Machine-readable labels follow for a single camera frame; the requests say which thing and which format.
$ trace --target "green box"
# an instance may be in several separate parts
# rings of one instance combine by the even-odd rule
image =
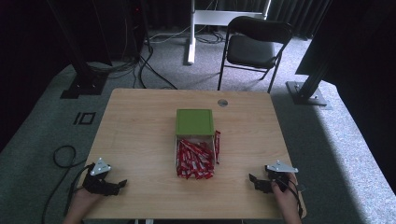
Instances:
[[[213,164],[216,164],[214,144],[215,128],[211,109],[178,109],[176,119],[175,157],[178,143],[187,139],[192,143],[206,142],[213,152]]]

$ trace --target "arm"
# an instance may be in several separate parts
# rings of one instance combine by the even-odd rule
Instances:
[[[89,193],[86,189],[79,189],[73,196],[64,224],[80,224],[93,206],[101,200],[103,195]]]
[[[296,183],[294,175],[288,174],[288,177],[290,181]],[[291,189],[294,189],[294,186],[291,183],[288,184]],[[293,193],[288,189],[286,189],[285,192],[282,192],[276,182],[272,182],[271,187],[275,194],[277,205],[279,206],[280,212],[282,213],[286,223],[301,224],[302,222],[298,215],[297,200]]]

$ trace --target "black chair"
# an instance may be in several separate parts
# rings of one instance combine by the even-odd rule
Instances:
[[[275,68],[267,91],[270,93],[283,49],[289,44],[291,38],[292,27],[285,22],[265,21],[246,16],[233,19],[227,28],[218,91],[224,67],[264,72],[260,80],[263,80],[268,72]],[[274,43],[280,44],[280,50],[277,53]]]

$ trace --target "gray carpet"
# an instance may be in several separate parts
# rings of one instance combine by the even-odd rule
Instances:
[[[181,90],[215,90],[223,44],[197,42],[195,64],[186,65],[188,40],[174,38],[152,43],[149,64]],[[379,171],[359,129],[347,112],[336,88],[326,82],[319,86],[330,106],[295,105],[286,81],[305,81],[295,76],[309,41],[292,39],[271,91],[277,117],[303,192],[308,215],[304,223],[394,223],[396,198]],[[147,58],[146,47],[142,51]],[[104,114],[110,93],[115,88],[142,88],[138,68],[111,74],[101,95],[60,99],[75,72],[66,67],[49,84],[34,110],[0,154],[0,223],[40,223],[41,215],[65,169],[52,161],[56,148],[76,148],[76,162],[89,152]],[[227,69],[224,91],[266,91],[270,77]],[[148,69],[142,80],[150,89],[170,86]],[[95,113],[92,124],[75,124],[78,113]],[[62,164],[71,152],[62,150]],[[71,169],[49,203],[46,223],[61,223],[67,190],[80,165]],[[89,220],[86,223],[127,223],[128,220]],[[283,223],[282,220],[246,220],[246,223]]]

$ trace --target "human hand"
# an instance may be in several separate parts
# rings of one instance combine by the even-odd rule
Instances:
[[[290,181],[297,185],[296,178],[293,174],[287,173],[287,176]],[[295,189],[295,186],[292,183],[289,182],[287,184],[291,189]],[[275,181],[271,183],[271,187],[273,193],[275,194],[277,205],[279,206],[286,223],[300,224],[301,220],[298,214],[297,199],[295,198],[293,192],[291,192],[289,189],[286,189],[284,192],[282,192],[282,190],[279,188],[279,185]]]
[[[88,214],[93,206],[105,196],[102,194],[93,194],[86,189],[79,189],[73,196],[67,212],[64,224],[79,224],[81,220]]]

